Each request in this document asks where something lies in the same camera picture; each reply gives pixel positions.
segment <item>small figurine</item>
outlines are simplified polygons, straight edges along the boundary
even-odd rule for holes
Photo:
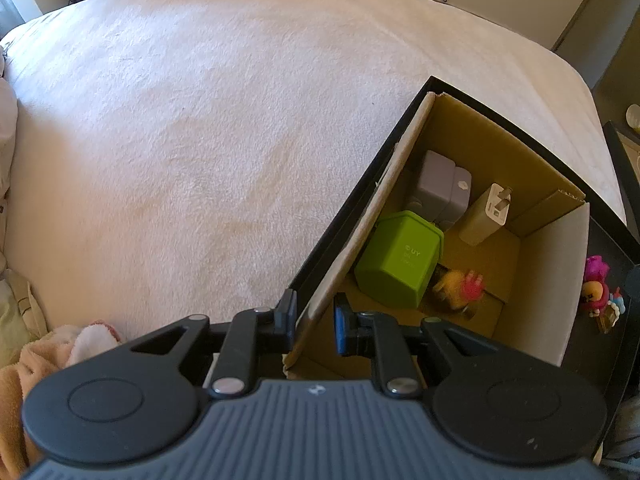
[[[433,287],[436,296],[449,304],[452,310],[466,311],[471,301],[477,301],[484,291],[482,274],[470,270],[466,274],[461,270],[449,270]]]
[[[609,266],[602,256],[589,256],[584,267],[584,283],[580,294],[580,308],[590,317],[598,317],[609,303],[609,287],[604,282]]]
[[[620,294],[620,287],[618,287],[613,294],[609,294],[609,301],[607,302],[607,306],[596,318],[600,331],[603,334],[608,334],[620,319],[620,315],[624,314],[625,312],[625,301],[622,299],[622,295]]]
[[[620,315],[626,312],[625,300],[622,299],[622,294],[620,294],[620,287],[617,286],[616,291],[613,294],[609,294],[609,301],[618,306]]]

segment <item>pink toy figure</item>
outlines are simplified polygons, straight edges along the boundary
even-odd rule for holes
[[[587,262],[584,266],[584,282],[604,283],[608,273],[609,266],[602,261],[602,256],[596,254],[595,256],[587,257]]]
[[[596,254],[587,258],[584,267],[584,283],[580,294],[580,308],[597,317],[609,303],[609,287],[604,282],[609,266]]]

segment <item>cardboard box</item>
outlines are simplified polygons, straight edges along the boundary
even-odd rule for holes
[[[484,274],[487,294],[471,320],[443,315],[425,295],[420,310],[387,309],[358,290],[353,266],[380,214],[402,210],[427,150],[452,159],[472,175],[471,202],[492,183],[511,187],[504,228],[472,248],[453,227],[440,263]],[[491,337],[560,365],[572,331],[589,236],[584,193],[532,149],[455,98],[429,92],[396,144],[376,191],[347,243],[321,280],[298,321],[297,343],[286,357],[292,378],[364,378],[369,361],[335,351],[332,299],[347,294],[355,311],[378,310],[401,324],[428,315]]]

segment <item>green container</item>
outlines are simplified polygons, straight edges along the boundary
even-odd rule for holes
[[[356,282],[384,306],[418,308],[443,245],[442,231],[411,211],[380,218],[356,265]]]

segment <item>plush blanket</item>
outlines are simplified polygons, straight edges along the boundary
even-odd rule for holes
[[[45,377],[115,348],[120,336],[96,322],[83,329],[65,325],[29,343],[17,363],[0,368],[0,480],[17,480],[42,456],[22,426],[22,402]]]
[[[430,0],[88,0],[3,46],[6,256],[52,326],[101,317],[132,337],[274,305],[430,75],[624,217],[580,76]]]

